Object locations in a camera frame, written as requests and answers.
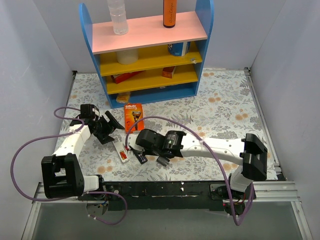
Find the black battery cover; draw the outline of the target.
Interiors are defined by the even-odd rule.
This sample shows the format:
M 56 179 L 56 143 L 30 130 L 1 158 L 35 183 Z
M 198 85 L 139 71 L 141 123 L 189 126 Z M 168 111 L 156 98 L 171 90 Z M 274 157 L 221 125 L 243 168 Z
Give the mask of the black battery cover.
M 162 166 L 166 167 L 169 165 L 170 163 L 170 160 L 166 157 L 162 157 L 162 156 L 159 156 L 156 160 L 157 163 L 161 164 Z

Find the black remote control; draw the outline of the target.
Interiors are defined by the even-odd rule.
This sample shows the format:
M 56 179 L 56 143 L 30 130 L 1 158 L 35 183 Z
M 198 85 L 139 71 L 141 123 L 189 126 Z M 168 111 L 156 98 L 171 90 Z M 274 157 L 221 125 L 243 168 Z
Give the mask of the black remote control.
M 148 161 L 148 159 L 146 158 L 146 156 L 143 154 L 142 151 L 132 149 L 132 152 L 135 155 L 135 157 L 138 159 L 141 165 L 145 164 Z

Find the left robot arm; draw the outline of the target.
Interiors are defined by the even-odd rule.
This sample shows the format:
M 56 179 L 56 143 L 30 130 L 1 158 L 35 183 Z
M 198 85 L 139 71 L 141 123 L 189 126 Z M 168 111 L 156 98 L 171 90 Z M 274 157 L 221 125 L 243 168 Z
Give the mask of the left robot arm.
M 93 104 L 81 104 L 80 114 L 69 125 L 70 135 L 52 155 L 43 157 L 42 179 L 48 199 L 79 197 L 87 192 L 95 200 L 106 196 L 101 175 L 83 175 L 78 161 L 82 148 L 91 136 L 104 145 L 114 141 L 110 134 L 116 129 L 124 129 L 108 110 L 104 115 Z

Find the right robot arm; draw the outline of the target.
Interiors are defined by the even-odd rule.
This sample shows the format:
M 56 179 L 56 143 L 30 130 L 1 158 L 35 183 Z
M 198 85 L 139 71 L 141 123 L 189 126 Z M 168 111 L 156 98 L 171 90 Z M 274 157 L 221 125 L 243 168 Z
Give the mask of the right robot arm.
M 253 181 L 261 182 L 267 179 L 268 149 L 259 137 L 252 133 L 237 139 L 205 138 L 204 143 L 207 146 L 204 146 L 204 143 L 191 133 L 170 130 L 166 135 L 162 135 L 144 129 L 139 134 L 130 136 L 128 143 L 146 155 L 167 159 L 213 158 L 213 151 L 218 159 L 238 165 L 226 186 L 227 195 L 232 199 L 243 195 Z

